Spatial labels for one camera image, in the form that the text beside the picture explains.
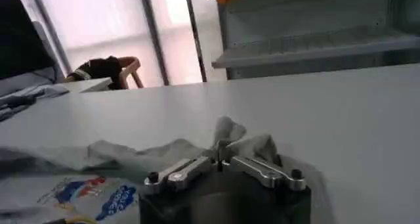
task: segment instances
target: metal shelf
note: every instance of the metal shelf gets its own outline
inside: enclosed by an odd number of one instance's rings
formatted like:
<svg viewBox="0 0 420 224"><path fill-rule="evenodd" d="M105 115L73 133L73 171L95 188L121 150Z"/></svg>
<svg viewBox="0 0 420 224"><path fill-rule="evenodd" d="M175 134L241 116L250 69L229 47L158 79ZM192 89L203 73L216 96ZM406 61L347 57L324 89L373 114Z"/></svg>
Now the metal shelf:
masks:
<svg viewBox="0 0 420 224"><path fill-rule="evenodd" d="M392 28L363 26L318 34L281 37L237 45L212 63L214 68L280 64L420 47L420 37Z"/></svg>

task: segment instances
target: plastic chair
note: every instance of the plastic chair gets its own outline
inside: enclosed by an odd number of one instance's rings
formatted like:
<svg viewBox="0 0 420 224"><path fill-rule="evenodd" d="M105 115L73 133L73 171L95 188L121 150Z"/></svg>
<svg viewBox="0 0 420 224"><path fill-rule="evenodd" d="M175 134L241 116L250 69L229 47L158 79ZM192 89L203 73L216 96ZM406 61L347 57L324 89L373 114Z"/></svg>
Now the plastic chair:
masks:
<svg viewBox="0 0 420 224"><path fill-rule="evenodd" d="M143 83L140 80L137 69L140 68L140 61L138 58L130 56L130 57L122 57L118 58L119 65L122 67L121 73L119 73L119 83L122 88L128 89L127 78L131 75L136 82L138 88L143 88Z"/></svg>

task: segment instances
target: table surface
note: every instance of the table surface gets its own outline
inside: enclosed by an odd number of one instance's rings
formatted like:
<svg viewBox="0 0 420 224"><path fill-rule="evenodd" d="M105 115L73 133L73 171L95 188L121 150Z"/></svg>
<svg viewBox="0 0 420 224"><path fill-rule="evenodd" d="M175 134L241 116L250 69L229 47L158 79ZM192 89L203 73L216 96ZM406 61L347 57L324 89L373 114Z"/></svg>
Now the table surface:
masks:
<svg viewBox="0 0 420 224"><path fill-rule="evenodd" d="M0 123L1 145L209 146L225 115L310 166L313 223L418 223L418 64L67 94Z"/></svg>
<svg viewBox="0 0 420 224"><path fill-rule="evenodd" d="M71 93L86 93L101 91L112 83L111 78L89 79L84 81L75 81L69 83L61 83Z"/></svg>

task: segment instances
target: metal lever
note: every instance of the metal lever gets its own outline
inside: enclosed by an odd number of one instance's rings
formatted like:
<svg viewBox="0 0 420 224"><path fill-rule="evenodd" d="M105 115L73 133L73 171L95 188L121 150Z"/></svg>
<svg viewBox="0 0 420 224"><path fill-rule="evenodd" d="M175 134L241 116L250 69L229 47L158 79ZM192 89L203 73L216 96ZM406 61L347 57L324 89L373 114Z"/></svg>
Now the metal lever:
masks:
<svg viewBox="0 0 420 224"><path fill-rule="evenodd" d="M145 190L148 194L157 194L160 193L167 180L168 180L168 176L170 174L172 174L175 171L178 171L180 169L182 169L183 167L187 166L189 163L191 163L193 160L189 160L189 159L182 159L179 162L177 162L176 164L174 164L173 166L163 170L162 172L159 172L157 181L153 181L151 180L149 177L147 177L144 180L144 185L145 185Z"/></svg>
<svg viewBox="0 0 420 224"><path fill-rule="evenodd" d="M168 183L175 188L175 191L184 190L188 188L191 180L203 172L210 171L212 167L211 159L201 156L184 169L171 173L168 177Z"/></svg>
<svg viewBox="0 0 420 224"><path fill-rule="evenodd" d="M293 191L306 189L306 181L301 175L295 175L295 178L284 173L279 166L271 164L260 158L244 158L241 156L232 157L230 163L224 163L229 171L242 171L256 178L263 186L267 188L276 188L282 183Z"/></svg>

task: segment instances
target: computer monitor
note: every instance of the computer monitor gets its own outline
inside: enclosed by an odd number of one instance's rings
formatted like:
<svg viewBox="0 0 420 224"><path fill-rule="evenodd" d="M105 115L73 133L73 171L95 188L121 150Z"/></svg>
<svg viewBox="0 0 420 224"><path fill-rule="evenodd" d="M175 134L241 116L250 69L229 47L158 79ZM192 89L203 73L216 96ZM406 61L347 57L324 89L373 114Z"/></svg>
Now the computer monitor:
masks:
<svg viewBox="0 0 420 224"><path fill-rule="evenodd" d="M54 66L20 0L0 0L0 79Z"/></svg>

